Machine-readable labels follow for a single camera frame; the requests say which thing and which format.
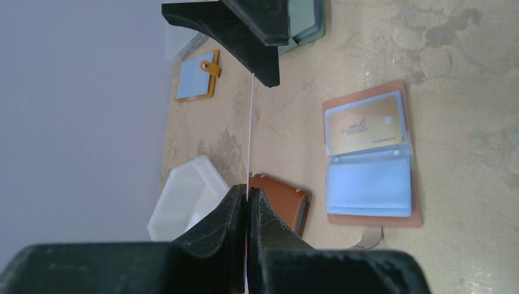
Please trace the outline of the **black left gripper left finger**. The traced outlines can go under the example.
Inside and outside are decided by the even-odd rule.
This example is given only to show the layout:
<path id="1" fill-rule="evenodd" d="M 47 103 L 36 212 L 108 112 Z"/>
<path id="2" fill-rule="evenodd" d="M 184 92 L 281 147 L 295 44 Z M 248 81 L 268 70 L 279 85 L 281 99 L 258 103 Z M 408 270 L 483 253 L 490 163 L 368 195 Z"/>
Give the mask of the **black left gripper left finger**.
<path id="1" fill-rule="evenodd" d="M 167 242 L 35 244 L 1 273 L 2 293 L 243 293 L 246 186 L 233 186 Z"/>

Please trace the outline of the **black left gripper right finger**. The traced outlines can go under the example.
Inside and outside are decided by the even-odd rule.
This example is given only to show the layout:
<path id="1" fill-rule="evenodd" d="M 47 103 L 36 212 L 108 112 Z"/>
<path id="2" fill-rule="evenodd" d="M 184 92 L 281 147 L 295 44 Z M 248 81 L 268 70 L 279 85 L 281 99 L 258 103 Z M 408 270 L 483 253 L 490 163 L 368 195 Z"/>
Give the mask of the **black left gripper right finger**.
<path id="1" fill-rule="evenodd" d="M 429 293 L 422 268 L 402 251 L 321 250 L 296 235 L 250 189 L 249 293 Z"/>

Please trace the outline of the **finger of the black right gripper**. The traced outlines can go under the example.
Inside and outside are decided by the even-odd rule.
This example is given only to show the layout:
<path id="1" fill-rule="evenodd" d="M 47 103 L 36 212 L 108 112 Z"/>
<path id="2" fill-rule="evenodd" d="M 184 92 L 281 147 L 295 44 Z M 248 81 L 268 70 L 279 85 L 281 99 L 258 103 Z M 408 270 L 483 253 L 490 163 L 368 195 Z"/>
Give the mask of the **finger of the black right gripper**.
<path id="1" fill-rule="evenodd" d="M 288 44 L 287 0 L 223 0 L 265 46 Z"/>
<path id="2" fill-rule="evenodd" d="M 265 87 L 280 85 L 278 47 L 265 46 L 222 1 L 163 3 L 161 13 L 170 25 L 217 41 Z"/>

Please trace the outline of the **gold card from holder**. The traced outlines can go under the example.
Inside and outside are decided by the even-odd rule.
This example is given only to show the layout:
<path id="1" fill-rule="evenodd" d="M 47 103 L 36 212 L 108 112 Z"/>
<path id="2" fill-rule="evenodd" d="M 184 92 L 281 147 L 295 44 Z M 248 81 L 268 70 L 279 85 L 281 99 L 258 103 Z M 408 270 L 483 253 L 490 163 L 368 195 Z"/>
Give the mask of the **gold card from holder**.
<path id="1" fill-rule="evenodd" d="M 247 293 L 256 293 L 255 289 L 255 278 L 254 278 L 254 266 L 251 266 L 252 261 L 250 254 L 252 253 L 252 241 L 250 240 L 251 233 L 251 200 L 250 200 L 250 158 L 251 158 L 251 145 L 252 145 L 252 122 L 253 122 L 253 106 L 255 98 L 255 74 L 251 74 L 250 79 L 250 111 L 249 111 L 249 123 L 248 123 L 248 139 L 247 139 L 247 160 L 246 160 L 246 199 L 247 199 L 247 249 L 246 249 L 246 266 L 245 266 L 245 277 L 247 280 Z"/>

